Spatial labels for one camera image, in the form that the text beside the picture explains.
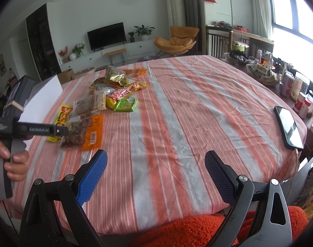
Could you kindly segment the person's left hand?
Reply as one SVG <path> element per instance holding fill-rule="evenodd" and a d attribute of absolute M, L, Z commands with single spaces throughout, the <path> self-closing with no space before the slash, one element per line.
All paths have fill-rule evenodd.
<path fill-rule="evenodd" d="M 29 153 L 27 150 L 16 153 L 12 156 L 13 163 L 8 162 L 10 158 L 10 151 L 8 148 L 0 141 L 0 157 L 6 162 L 4 164 L 4 169 L 8 178 L 15 182 L 23 181 L 28 173 L 28 166 L 26 162 L 29 159 Z"/>

